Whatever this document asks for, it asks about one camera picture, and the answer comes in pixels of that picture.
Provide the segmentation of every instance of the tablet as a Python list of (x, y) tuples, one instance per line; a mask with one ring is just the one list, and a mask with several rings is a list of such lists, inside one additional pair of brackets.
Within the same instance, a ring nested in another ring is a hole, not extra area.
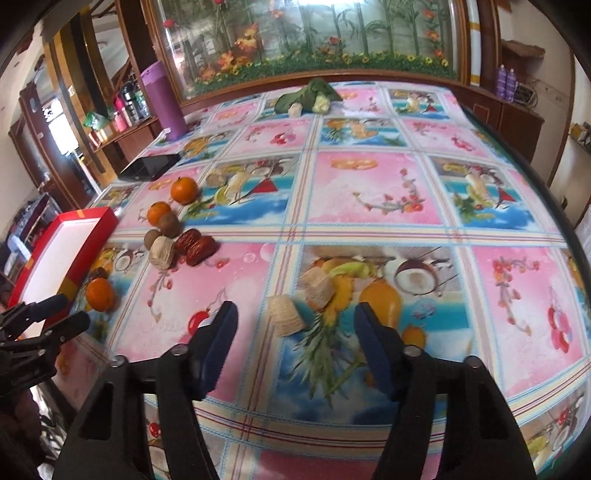
[(178, 153), (137, 158), (125, 167), (119, 174), (119, 179), (139, 181), (158, 180), (180, 159), (181, 156)]

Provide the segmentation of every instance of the open red box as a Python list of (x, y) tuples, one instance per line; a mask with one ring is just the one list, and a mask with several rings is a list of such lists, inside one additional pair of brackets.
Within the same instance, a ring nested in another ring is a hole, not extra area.
[[(39, 240), (18, 277), (9, 306), (37, 302), (63, 293), (73, 302), (83, 280), (118, 220), (109, 207), (62, 213)], [(45, 327), (65, 317), (67, 310), (46, 320)], [(41, 323), (33, 324), (26, 336), (37, 336)]]

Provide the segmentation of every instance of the purple bottle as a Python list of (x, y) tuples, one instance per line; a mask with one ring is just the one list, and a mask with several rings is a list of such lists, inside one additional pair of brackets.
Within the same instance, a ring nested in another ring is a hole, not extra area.
[(174, 96), (164, 63), (157, 61), (150, 65), (142, 72), (142, 80), (160, 125), (170, 129), (166, 139), (174, 141), (188, 133), (189, 128)]
[(507, 81), (507, 70), (501, 65), (496, 70), (496, 95), (498, 98), (505, 98), (505, 83)]
[(507, 74), (507, 83), (505, 85), (505, 100), (513, 103), (515, 100), (515, 91), (517, 90), (517, 77), (515, 76), (515, 70), (509, 70)]

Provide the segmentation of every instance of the orange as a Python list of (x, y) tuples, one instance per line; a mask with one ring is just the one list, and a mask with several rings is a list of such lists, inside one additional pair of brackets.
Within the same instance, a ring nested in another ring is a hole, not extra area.
[(172, 208), (166, 202), (156, 202), (148, 209), (148, 221), (150, 225), (158, 226), (160, 217), (165, 213), (171, 212)]
[(170, 187), (170, 196), (172, 199), (181, 205), (188, 205), (197, 200), (199, 195), (199, 187), (197, 182), (189, 177), (180, 177)]
[(106, 278), (95, 278), (86, 287), (86, 301), (97, 312), (106, 312), (115, 303), (115, 291)]

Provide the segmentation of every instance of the jar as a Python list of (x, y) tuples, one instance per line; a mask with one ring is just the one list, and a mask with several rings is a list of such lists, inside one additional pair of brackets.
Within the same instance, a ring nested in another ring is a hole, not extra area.
[(115, 128), (119, 133), (123, 133), (129, 128), (127, 120), (121, 112), (115, 112)]

